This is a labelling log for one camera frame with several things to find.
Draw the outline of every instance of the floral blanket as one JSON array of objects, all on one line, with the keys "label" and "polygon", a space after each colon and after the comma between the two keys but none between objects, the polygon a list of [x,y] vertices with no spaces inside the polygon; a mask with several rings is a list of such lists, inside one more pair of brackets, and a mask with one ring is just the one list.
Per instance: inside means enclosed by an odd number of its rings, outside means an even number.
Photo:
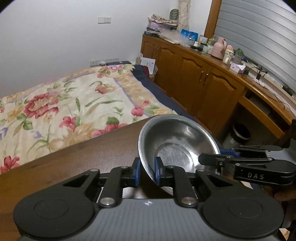
[{"label": "floral blanket", "polygon": [[149,116],[171,114],[132,69],[91,68],[0,99],[0,173]]}]

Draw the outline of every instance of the silver screw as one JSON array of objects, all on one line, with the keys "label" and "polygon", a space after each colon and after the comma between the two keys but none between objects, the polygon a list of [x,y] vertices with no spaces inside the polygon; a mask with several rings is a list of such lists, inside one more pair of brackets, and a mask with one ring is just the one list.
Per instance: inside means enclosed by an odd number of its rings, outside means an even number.
[{"label": "silver screw", "polygon": [[193,205],[196,203],[196,200],[193,197],[184,197],[181,199],[181,202],[186,205]]},{"label": "silver screw", "polygon": [[100,201],[103,205],[109,206],[115,203],[115,200],[111,197],[104,197]]}]

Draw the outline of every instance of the black circular joint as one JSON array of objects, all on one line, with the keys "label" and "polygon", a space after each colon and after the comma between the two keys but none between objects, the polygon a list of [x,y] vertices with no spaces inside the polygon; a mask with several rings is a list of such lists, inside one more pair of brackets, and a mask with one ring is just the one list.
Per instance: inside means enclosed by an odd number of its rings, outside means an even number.
[{"label": "black circular joint", "polygon": [[283,209],[276,200],[247,188],[240,193],[233,190],[214,193],[204,203],[202,213],[218,232],[242,239],[271,235],[284,218]]},{"label": "black circular joint", "polygon": [[38,239],[73,235],[89,224],[94,215],[91,201],[84,196],[43,197],[30,195],[13,211],[22,234]]}]

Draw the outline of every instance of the stainless steel bowl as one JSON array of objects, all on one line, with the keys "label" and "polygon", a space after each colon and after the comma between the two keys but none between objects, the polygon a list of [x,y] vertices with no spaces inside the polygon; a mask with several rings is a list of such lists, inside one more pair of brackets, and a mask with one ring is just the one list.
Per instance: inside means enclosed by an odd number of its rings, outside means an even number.
[{"label": "stainless steel bowl", "polygon": [[[201,153],[220,154],[213,137],[196,122],[180,115],[159,115],[142,128],[138,142],[144,169],[155,182],[154,158],[160,156],[163,164],[180,166],[186,172],[211,170],[198,162]],[[163,189],[173,194],[170,187]]]}]

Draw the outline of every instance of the window blind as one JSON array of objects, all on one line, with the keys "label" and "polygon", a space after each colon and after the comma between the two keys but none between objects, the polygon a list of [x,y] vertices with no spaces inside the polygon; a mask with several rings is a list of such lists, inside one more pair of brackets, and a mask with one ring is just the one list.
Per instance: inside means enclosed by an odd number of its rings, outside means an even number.
[{"label": "window blind", "polygon": [[282,0],[222,0],[215,35],[296,90],[296,14]]}]

